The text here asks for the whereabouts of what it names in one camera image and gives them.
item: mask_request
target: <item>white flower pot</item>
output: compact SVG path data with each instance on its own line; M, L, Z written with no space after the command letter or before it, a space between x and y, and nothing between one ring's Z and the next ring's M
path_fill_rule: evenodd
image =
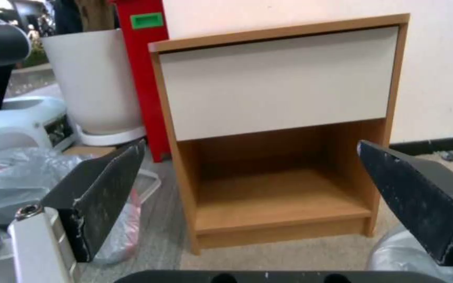
M80 134L83 143L124 143L144 135L121 30L58 35L42 40L68 114L83 132ZM99 141L97 136L116 138Z

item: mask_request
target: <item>white drawer front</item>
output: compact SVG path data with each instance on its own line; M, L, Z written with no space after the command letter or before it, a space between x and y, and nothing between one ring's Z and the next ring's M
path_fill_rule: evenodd
M398 28L160 55L177 140L385 117Z

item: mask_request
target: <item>bedside table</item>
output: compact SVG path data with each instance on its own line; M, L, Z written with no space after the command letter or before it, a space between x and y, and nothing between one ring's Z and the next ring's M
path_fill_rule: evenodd
M192 251L362 233L409 14L151 43Z

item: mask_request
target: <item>white wall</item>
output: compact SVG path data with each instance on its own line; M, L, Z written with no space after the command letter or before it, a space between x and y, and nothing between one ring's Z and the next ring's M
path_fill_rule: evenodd
M171 38L411 13L392 143L453 137L453 0L164 0Z

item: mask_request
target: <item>cabinet top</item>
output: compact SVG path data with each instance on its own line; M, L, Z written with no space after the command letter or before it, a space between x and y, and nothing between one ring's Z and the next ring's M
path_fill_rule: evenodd
M296 26L284 26L269 29L249 30L226 34L215 34L193 38L165 40L149 43L149 51L153 53L170 53L184 50L195 50L216 46L240 43L259 42L282 38L308 36L314 34L361 30L408 24L410 14L354 18L332 22L311 23Z

